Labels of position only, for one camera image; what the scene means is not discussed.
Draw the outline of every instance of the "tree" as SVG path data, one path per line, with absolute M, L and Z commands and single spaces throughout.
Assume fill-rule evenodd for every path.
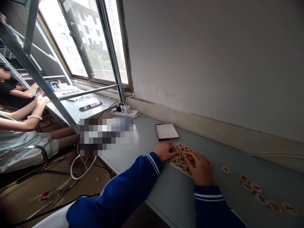
M 108 51 L 104 50 L 99 44 L 96 43 L 96 41 L 94 41 L 93 44 L 89 45 L 87 53 L 93 69 L 112 70 Z M 117 53 L 116 58 L 119 69 L 125 71 L 126 65 L 124 60 L 121 58 L 121 54 Z

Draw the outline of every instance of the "chess board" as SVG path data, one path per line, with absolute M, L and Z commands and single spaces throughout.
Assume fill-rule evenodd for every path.
M 174 151 L 178 151 L 179 155 L 171 158 L 170 165 L 193 179 L 190 169 L 186 164 L 185 157 L 189 158 L 190 162 L 195 167 L 194 159 L 191 156 L 184 154 L 185 151 L 193 151 L 193 149 L 178 142 Z

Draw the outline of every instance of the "desk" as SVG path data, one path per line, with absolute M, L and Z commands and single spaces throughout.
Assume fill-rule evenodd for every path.
M 117 174 L 125 171 L 139 155 L 146 155 L 158 145 L 155 124 L 160 123 L 148 117 L 134 119 L 134 151 L 105 152 L 101 159 Z M 303 227 L 304 175 L 179 128 L 177 131 L 180 139 L 171 141 L 174 145 L 183 143 L 213 161 L 215 184 L 220 186 L 227 204 L 234 208 L 247 227 Z M 220 170 L 222 165 L 230 169 L 230 175 Z M 171 167 L 169 161 L 164 166 L 146 203 L 170 227 L 195 227 L 193 180 Z M 257 183 L 266 198 L 285 201 L 296 208 L 299 215 L 276 213 L 260 204 L 241 186 L 239 174 Z
M 71 117 L 73 118 L 73 120 L 75 122 L 79 122 L 80 119 L 88 119 L 88 118 L 92 118 L 93 116 L 101 113 L 102 111 L 106 110 L 108 107 L 112 105 L 113 103 L 117 102 L 117 100 L 113 100 L 111 98 L 108 98 L 103 105 L 105 106 L 97 106 L 95 108 L 89 109 L 87 111 L 81 112 L 79 110 L 79 108 L 95 103 L 97 101 L 102 101 L 103 100 L 103 96 L 91 93 L 90 94 L 91 97 L 84 99 L 84 100 L 80 100 L 80 101 L 70 101 L 70 100 L 63 100 L 61 101 L 63 106 L 66 108 L 66 110 L 68 111 L 68 113 L 71 115 Z M 47 104 L 47 106 L 60 118 L 62 119 L 65 123 L 67 123 L 67 121 L 63 118 L 63 116 L 58 112 L 57 108 L 52 104 L 49 103 Z

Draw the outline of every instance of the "blue jacket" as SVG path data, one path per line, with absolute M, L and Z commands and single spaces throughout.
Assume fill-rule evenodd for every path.
M 139 156 L 128 170 L 107 183 L 98 198 L 82 197 L 66 209 L 67 222 L 61 227 L 121 227 L 146 200 L 162 170 L 162 161 L 154 152 Z M 218 186 L 194 186 L 194 197 L 196 227 L 246 227 L 227 206 Z

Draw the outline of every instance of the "chair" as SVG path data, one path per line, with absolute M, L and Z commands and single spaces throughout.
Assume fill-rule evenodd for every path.
M 13 171 L 7 174 L 0 174 L 0 194 L 8 189 L 9 187 L 15 185 L 15 184 L 20 184 L 22 182 L 24 182 L 25 180 L 30 179 L 33 176 L 39 175 L 39 174 L 54 174 L 54 175 L 65 175 L 65 176 L 70 176 L 70 173 L 68 172 L 59 172 L 59 171 L 54 171 L 54 170 L 46 170 L 47 167 L 63 160 L 66 155 L 72 151 L 75 150 L 75 148 L 73 146 L 65 148 L 63 150 L 60 150 L 56 155 L 54 155 L 51 158 L 48 158 L 47 153 L 45 151 L 45 149 L 42 146 L 27 146 L 27 147 L 23 147 L 20 148 L 18 150 L 12 151 L 8 154 L 5 154 L 3 156 L 0 156 L 0 161 L 4 160 L 12 155 L 15 155 L 23 150 L 26 149 L 33 149 L 33 148 L 37 148 L 40 149 L 42 152 L 42 156 L 43 156 L 43 160 L 44 162 L 35 166 L 30 166 L 24 169 L 20 169 L 17 171 Z M 67 189 L 65 189 L 63 192 L 61 192 L 60 194 L 58 194 L 55 198 L 53 198 L 52 200 L 50 200 L 45 206 L 43 206 L 42 208 L 40 208 L 39 210 L 37 210 L 34 214 L 32 214 L 30 217 L 34 216 L 35 214 L 37 214 L 39 211 L 41 211 L 42 209 L 44 209 L 45 207 L 47 207 L 48 205 L 50 205 L 53 201 L 55 201 L 56 199 L 60 198 L 64 193 L 66 193 L 67 191 L 69 191 L 72 187 L 74 187 L 74 185 L 76 184 L 77 181 L 74 181 L 74 183 L 72 185 L 70 185 Z

